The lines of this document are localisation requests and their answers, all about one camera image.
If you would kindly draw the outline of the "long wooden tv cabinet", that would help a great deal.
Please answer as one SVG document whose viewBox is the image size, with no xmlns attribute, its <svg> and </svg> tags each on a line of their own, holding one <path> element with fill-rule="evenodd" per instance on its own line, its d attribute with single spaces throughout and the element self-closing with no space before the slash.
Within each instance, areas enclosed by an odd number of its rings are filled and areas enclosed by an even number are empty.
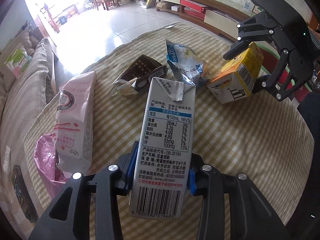
<svg viewBox="0 0 320 240">
<path fill-rule="evenodd" d="M 238 36 L 237 25 L 251 17 L 227 0 L 156 0 L 156 10 L 172 12 L 231 41 Z"/>
</svg>

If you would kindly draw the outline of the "white milk carton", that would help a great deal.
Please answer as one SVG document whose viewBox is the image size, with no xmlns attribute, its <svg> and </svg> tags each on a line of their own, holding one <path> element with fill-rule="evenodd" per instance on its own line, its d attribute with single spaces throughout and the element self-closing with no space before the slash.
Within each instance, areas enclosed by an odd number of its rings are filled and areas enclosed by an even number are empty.
<svg viewBox="0 0 320 240">
<path fill-rule="evenodd" d="M 178 219 L 193 147 L 195 86 L 154 77 L 146 101 L 130 215 Z"/>
</svg>

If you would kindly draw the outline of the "red flat box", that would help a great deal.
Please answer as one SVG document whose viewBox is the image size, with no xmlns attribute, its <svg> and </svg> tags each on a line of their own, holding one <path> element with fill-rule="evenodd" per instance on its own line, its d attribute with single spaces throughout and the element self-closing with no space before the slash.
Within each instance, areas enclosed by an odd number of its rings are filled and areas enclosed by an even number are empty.
<svg viewBox="0 0 320 240">
<path fill-rule="evenodd" d="M 192 0 L 180 0 L 180 5 L 203 14 L 210 9 L 210 6 Z"/>
</svg>

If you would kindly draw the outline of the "red green trash bin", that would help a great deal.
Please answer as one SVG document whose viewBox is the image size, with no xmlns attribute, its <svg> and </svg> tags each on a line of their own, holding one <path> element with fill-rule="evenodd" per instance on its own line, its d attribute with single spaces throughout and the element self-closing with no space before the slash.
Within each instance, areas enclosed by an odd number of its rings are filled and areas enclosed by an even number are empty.
<svg viewBox="0 0 320 240">
<path fill-rule="evenodd" d="M 255 44 L 264 55 L 264 60 L 259 76 L 267 74 L 271 75 L 276 67 L 276 64 L 278 63 L 280 56 L 278 55 L 277 51 L 266 42 L 256 42 Z M 311 88 L 307 84 L 304 84 L 291 96 L 289 96 L 289 99 L 293 102 L 294 105 L 298 106 L 298 104 L 301 103 L 303 99 L 311 92 Z"/>
</svg>

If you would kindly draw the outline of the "green pink package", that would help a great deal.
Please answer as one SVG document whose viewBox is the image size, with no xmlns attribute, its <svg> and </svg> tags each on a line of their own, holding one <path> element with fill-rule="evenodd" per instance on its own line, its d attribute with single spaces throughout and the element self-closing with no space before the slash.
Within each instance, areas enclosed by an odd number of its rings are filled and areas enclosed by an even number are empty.
<svg viewBox="0 0 320 240">
<path fill-rule="evenodd" d="M 8 56 L 5 65 L 10 69 L 12 74 L 18 79 L 31 62 L 31 57 L 27 55 L 22 46 L 17 46 Z"/>
</svg>

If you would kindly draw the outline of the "yellow iced tea carton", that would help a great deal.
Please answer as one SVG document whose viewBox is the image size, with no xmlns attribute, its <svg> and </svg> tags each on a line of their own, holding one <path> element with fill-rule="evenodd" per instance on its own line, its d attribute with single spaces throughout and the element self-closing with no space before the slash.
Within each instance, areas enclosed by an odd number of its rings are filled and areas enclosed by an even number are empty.
<svg viewBox="0 0 320 240">
<path fill-rule="evenodd" d="M 262 52 L 252 42 L 220 69 L 207 88 L 221 104 L 247 98 L 252 94 L 263 60 Z"/>
</svg>

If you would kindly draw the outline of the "striped beige sofa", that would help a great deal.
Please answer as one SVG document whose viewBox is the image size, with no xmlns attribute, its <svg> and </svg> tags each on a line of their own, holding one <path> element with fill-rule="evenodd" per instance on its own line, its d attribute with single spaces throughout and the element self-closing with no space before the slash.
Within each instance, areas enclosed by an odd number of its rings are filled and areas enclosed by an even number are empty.
<svg viewBox="0 0 320 240">
<path fill-rule="evenodd" d="M 32 49 L 33 55 L 26 70 L 16 78 L 5 61 L 19 44 Z M 31 202 L 40 213 L 43 208 L 31 181 L 23 139 L 55 95 L 53 66 L 54 54 L 49 40 L 43 38 L 33 46 L 25 30 L 1 53 L 1 210 L 21 237 L 27 237 L 33 225 L 23 213 L 11 177 L 13 167 L 19 165 Z"/>
</svg>

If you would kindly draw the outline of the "blue white snack bag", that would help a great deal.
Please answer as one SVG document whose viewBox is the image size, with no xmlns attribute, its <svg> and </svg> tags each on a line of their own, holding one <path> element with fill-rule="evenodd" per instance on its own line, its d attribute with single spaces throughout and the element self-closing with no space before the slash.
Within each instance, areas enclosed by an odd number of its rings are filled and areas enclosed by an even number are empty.
<svg viewBox="0 0 320 240">
<path fill-rule="evenodd" d="M 167 63 L 177 81 L 204 86 L 208 81 L 208 63 L 200 59 L 192 49 L 166 40 Z"/>
</svg>

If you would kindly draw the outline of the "pink plastic wrapper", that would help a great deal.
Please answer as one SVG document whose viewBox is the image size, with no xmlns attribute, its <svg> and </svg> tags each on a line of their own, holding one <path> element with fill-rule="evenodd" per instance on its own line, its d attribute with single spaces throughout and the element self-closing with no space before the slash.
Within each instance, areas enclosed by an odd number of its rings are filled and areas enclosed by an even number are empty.
<svg viewBox="0 0 320 240">
<path fill-rule="evenodd" d="M 59 156 L 56 152 L 53 136 L 54 133 L 40 136 L 34 149 L 34 163 L 50 199 L 58 194 L 67 181 L 57 166 Z"/>
</svg>

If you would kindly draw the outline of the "brown torn box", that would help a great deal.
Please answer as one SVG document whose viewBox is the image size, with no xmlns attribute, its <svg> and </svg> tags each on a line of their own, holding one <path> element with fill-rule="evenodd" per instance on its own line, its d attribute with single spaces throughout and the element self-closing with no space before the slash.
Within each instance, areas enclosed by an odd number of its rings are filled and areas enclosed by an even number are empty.
<svg viewBox="0 0 320 240">
<path fill-rule="evenodd" d="M 140 55 L 112 83 L 108 95 L 132 96 L 148 89 L 153 77 L 166 77 L 168 68 L 155 59 Z"/>
</svg>

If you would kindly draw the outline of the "black remote control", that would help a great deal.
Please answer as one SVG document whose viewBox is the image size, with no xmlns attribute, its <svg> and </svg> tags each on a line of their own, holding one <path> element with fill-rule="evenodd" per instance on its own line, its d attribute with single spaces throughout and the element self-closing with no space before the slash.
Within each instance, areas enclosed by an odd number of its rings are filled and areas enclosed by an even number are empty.
<svg viewBox="0 0 320 240">
<path fill-rule="evenodd" d="M 29 222 L 35 223 L 38 215 L 25 185 L 20 165 L 14 165 L 11 181 L 23 214 Z"/>
</svg>

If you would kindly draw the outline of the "pink white carton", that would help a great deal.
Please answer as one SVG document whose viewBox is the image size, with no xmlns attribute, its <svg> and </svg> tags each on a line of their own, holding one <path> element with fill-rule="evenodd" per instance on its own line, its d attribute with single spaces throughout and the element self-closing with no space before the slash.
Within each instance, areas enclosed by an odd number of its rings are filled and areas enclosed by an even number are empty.
<svg viewBox="0 0 320 240">
<path fill-rule="evenodd" d="M 92 164 L 94 71 L 60 85 L 53 128 L 57 166 L 63 172 L 86 174 Z"/>
</svg>

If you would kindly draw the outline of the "yellow striped table cloth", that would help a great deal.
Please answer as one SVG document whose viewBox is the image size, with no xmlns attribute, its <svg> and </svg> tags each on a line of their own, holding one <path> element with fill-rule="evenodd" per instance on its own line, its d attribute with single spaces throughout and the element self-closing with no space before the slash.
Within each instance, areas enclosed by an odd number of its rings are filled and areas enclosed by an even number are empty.
<svg viewBox="0 0 320 240">
<path fill-rule="evenodd" d="M 98 172 L 137 140 L 146 93 L 108 97 L 112 81 L 139 55 L 165 61 L 166 40 L 189 46 L 209 64 L 210 74 L 223 66 L 228 45 L 184 23 L 144 33 L 92 64 L 94 90 L 93 161 Z M 288 223 L 309 175 L 314 140 L 289 99 L 278 102 L 267 92 L 227 104 L 206 88 L 196 93 L 193 151 L 205 163 L 234 175 L 245 172 L 264 194 L 283 223 Z"/>
</svg>

